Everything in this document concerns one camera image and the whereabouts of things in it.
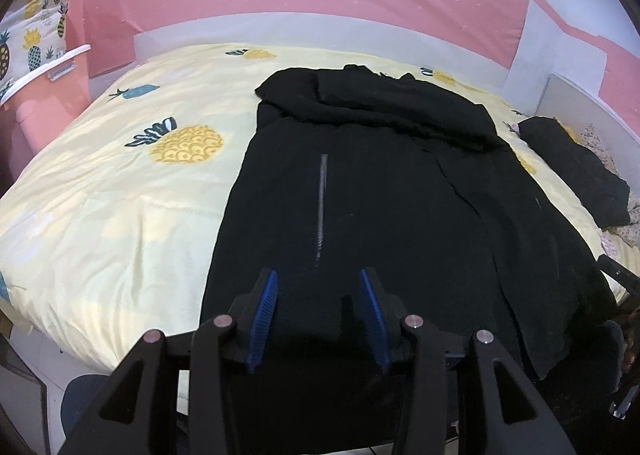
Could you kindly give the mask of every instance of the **black fabric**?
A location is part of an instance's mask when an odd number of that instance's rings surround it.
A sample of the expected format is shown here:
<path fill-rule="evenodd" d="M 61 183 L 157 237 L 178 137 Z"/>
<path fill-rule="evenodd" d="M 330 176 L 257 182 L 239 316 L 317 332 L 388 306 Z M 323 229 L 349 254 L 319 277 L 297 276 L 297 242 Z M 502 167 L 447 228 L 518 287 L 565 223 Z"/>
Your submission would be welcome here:
<path fill-rule="evenodd" d="M 607 170 L 589 148 L 575 143 L 556 120 L 533 117 L 518 127 L 520 137 L 574 191 L 600 228 L 631 222 L 628 184 Z"/>
<path fill-rule="evenodd" d="M 201 315 L 227 311 L 262 267 L 277 270 L 262 374 L 229 381 L 238 436 L 255 443 L 247 451 L 326 453 L 392 438 L 402 380 L 375 376 L 357 304 L 363 267 L 443 330 L 492 330 L 532 376 L 612 314 L 589 248 L 484 107 L 356 66 L 279 71 L 256 92 L 258 129 Z"/>

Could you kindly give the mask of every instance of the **pink and white wall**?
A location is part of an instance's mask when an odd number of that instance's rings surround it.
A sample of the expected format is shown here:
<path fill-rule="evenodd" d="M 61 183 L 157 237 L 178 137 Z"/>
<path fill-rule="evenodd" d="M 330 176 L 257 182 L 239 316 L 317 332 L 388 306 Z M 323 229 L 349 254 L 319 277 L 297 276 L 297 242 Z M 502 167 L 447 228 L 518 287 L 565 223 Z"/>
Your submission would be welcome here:
<path fill-rule="evenodd" d="M 640 36 L 618 0 L 70 0 L 92 89 L 181 45 L 322 47 L 449 72 L 533 113 L 551 73 L 640 134 Z"/>

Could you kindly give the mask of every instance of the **bed sheet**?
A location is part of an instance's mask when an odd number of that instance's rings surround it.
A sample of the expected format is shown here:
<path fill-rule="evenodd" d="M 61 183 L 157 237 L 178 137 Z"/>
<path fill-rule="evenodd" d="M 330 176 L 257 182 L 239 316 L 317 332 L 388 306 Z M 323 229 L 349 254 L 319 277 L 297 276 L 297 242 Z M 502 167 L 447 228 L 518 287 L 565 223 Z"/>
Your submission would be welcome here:
<path fill-rule="evenodd" d="M 524 117 L 496 96 L 362 54 L 198 45 L 121 77 L 0 200 L 0 272 L 15 310 L 103 371 L 147 329 L 197 328 L 226 200 L 255 131 L 254 89 L 286 67 L 349 63 L 393 77 L 409 72 L 483 104 L 593 254 L 603 253 L 600 231 L 575 194 L 509 130 Z M 609 283 L 620 299 L 620 286 Z M 186 412 L 185 377 L 179 395 Z"/>

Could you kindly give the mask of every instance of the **pink storage bin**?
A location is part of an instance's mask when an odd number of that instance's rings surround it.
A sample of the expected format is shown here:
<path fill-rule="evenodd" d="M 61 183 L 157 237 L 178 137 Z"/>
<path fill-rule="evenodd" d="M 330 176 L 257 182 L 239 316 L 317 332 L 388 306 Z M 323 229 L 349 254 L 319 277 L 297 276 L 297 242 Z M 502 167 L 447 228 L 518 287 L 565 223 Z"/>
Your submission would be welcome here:
<path fill-rule="evenodd" d="M 15 111 L 34 154 L 49 145 L 91 104 L 86 52 L 81 45 L 17 80 L 0 105 Z"/>

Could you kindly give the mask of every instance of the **white lid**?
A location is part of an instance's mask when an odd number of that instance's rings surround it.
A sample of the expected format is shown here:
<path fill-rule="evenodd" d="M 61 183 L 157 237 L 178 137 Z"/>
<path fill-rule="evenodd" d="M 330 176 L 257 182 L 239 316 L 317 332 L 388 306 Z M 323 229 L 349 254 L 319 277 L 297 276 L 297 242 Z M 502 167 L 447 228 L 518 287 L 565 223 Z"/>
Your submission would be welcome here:
<path fill-rule="evenodd" d="M 22 87 L 27 85 L 27 83 L 36 79 L 41 74 L 44 74 L 46 73 L 46 71 L 51 70 L 62 63 L 65 63 L 65 61 L 67 60 L 71 60 L 73 57 L 77 56 L 78 54 L 82 54 L 83 52 L 86 52 L 89 49 L 91 49 L 91 45 L 89 44 L 81 45 L 80 47 L 76 47 L 75 49 L 72 49 L 64 53 L 62 56 L 60 56 L 60 58 L 56 58 L 55 60 L 52 60 L 49 63 L 40 65 L 37 69 L 32 70 L 28 74 L 25 74 L 20 79 L 18 79 L 13 85 L 11 85 L 9 89 L 7 89 L 7 91 L 4 93 L 4 96 L 2 96 L 2 98 L 0 99 L 0 105 L 4 104 L 11 96 L 17 93 L 18 90 L 20 90 Z"/>

